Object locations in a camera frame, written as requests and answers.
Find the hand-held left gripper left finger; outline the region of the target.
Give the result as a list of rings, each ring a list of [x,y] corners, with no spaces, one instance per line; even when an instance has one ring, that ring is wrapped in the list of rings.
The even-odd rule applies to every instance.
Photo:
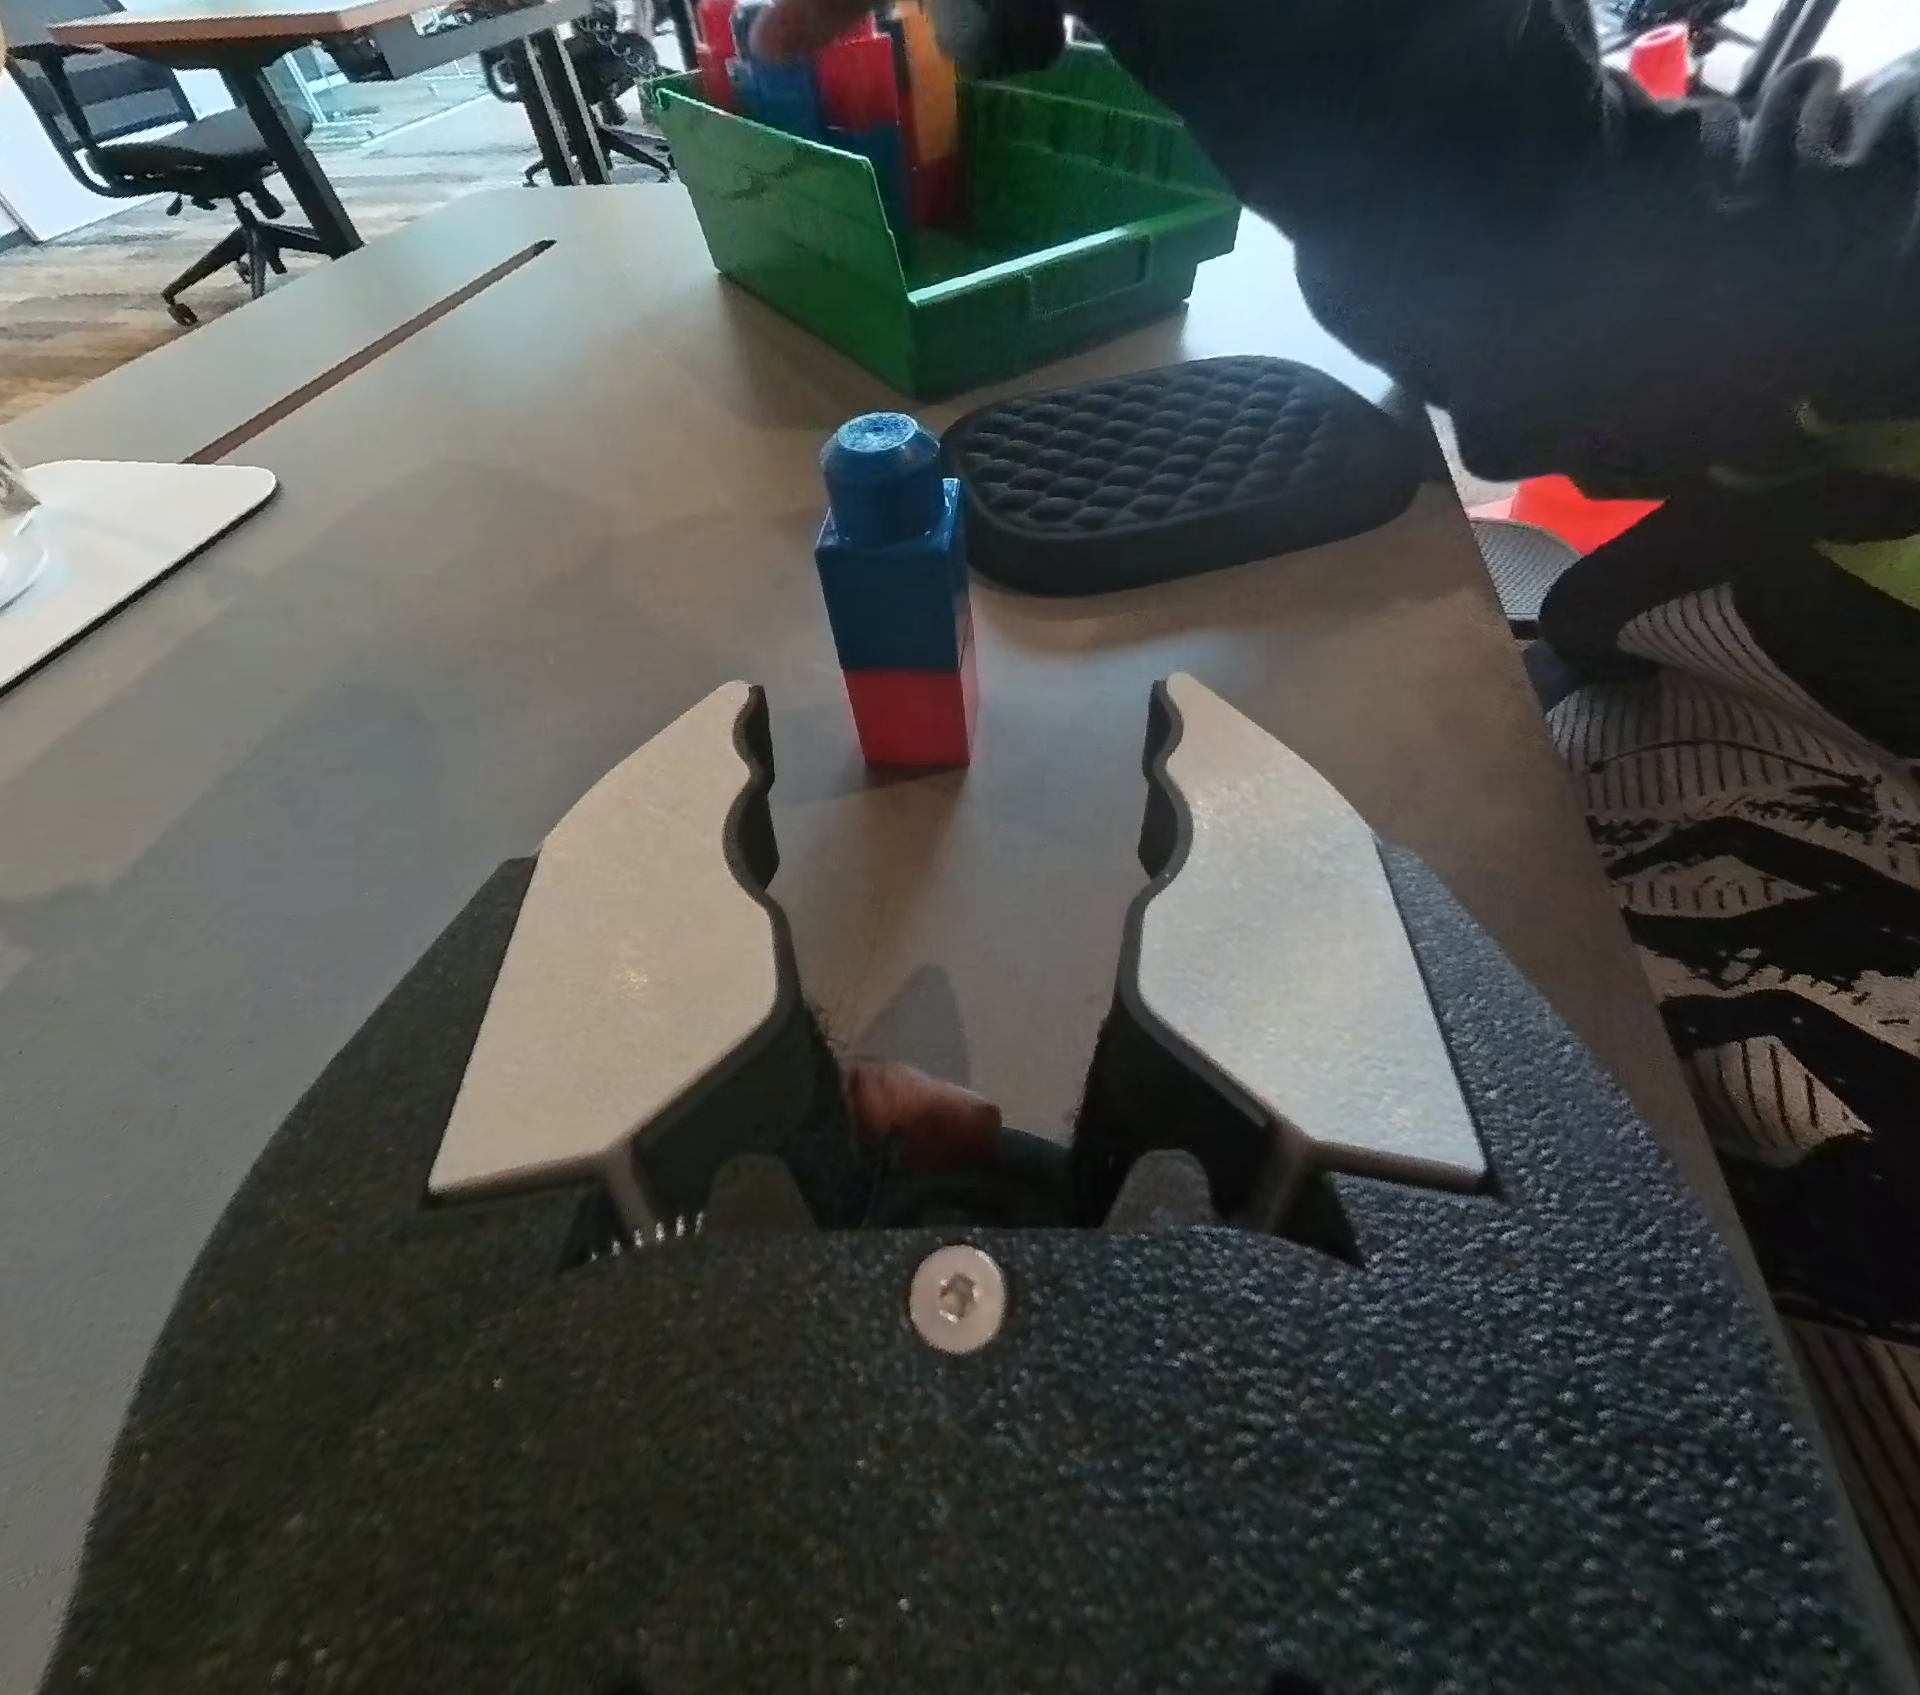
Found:
[[[548,835],[424,1189],[707,1203],[797,1127],[771,714],[728,682]]]

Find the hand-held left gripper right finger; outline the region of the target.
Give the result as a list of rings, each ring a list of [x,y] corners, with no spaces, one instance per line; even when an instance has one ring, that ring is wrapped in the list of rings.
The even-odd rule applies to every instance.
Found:
[[[1123,1020],[1256,1131],[1252,1195],[1321,1174],[1489,1183],[1373,830],[1188,674],[1149,695]]]

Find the cluster of colourful mega blocks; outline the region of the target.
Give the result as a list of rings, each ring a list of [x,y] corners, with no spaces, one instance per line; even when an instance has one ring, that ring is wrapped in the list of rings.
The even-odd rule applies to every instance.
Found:
[[[865,15],[797,61],[750,56],[771,0],[701,0],[694,71],[711,107],[865,158],[895,234],[961,219],[958,75],[918,0]]]

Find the green plastic bin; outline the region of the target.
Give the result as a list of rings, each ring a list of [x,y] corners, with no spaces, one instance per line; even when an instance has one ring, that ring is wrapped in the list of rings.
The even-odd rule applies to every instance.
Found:
[[[1012,379],[1174,313],[1240,234],[1188,128],[1091,43],[958,86],[958,217],[899,240],[861,150],[722,113],[656,113],[713,267],[914,402]]]

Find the red mega block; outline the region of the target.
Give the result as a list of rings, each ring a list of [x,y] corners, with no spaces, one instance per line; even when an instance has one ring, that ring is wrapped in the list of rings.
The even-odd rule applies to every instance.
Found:
[[[963,772],[978,727],[978,669],[844,672],[856,742],[869,772]]]

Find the blue mega block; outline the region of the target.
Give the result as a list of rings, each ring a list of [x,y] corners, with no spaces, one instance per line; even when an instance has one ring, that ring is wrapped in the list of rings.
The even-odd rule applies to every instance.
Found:
[[[903,413],[844,422],[820,459],[815,567],[844,674],[955,674],[973,647],[963,489]]]

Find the person's right forearm black sleeve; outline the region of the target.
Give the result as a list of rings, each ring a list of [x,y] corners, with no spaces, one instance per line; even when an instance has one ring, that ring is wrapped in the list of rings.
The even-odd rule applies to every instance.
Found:
[[[1475,477],[1918,479],[1918,75],[1744,116],[1607,69],[1587,0],[1064,3]]]

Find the person's left hand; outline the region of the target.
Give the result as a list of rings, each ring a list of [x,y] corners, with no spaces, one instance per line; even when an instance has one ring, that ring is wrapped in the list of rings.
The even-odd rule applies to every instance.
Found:
[[[901,1063],[856,1063],[844,1076],[861,1147],[910,1172],[981,1172],[996,1162],[1001,1112],[981,1095]]]

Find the black mesh chair seat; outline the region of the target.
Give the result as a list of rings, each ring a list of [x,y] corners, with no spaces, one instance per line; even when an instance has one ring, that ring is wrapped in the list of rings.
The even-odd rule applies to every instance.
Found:
[[[1579,563],[1554,531],[1509,518],[1470,518],[1475,550],[1496,601],[1518,642],[1538,639],[1538,618],[1554,583]]]

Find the person's white patterned pants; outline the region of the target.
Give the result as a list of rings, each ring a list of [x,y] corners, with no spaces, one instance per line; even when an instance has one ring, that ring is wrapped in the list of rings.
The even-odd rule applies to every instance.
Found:
[[[1914,1347],[1914,737],[1726,579],[1601,639],[1548,727],[1745,1241],[1789,1316]]]

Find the black quilted wrist rest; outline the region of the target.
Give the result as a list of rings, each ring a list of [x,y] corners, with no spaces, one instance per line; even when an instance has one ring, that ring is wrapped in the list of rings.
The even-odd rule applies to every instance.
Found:
[[[1222,357],[981,406],[943,466],[973,572],[1076,601],[1376,531],[1417,500],[1428,449],[1317,368]]]

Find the person's black green top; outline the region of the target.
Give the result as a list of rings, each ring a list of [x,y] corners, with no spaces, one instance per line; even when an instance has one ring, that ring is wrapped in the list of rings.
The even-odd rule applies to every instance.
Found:
[[[1776,447],[1695,469],[1552,587],[1538,629],[1579,677],[1666,666],[1918,763],[1918,414],[1810,403]]]

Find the instruction sign stand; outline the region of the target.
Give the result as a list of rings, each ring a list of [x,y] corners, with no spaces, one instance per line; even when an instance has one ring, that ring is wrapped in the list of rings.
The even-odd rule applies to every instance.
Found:
[[[270,469],[3,456],[3,691],[277,500]]]

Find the black mesh office chair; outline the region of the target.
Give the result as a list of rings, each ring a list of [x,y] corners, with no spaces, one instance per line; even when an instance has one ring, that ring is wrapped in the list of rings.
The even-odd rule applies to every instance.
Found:
[[[3,0],[9,78],[85,191],[108,203],[163,196],[172,219],[232,207],[233,230],[161,290],[174,326],[199,321],[184,296],[220,267],[262,300],[266,281],[285,276],[288,253],[323,248],[311,226],[285,221],[273,195],[274,150],[246,109],[199,118],[172,69],[54,38],[63,23],[107,15],[119,15],[119,0]]]

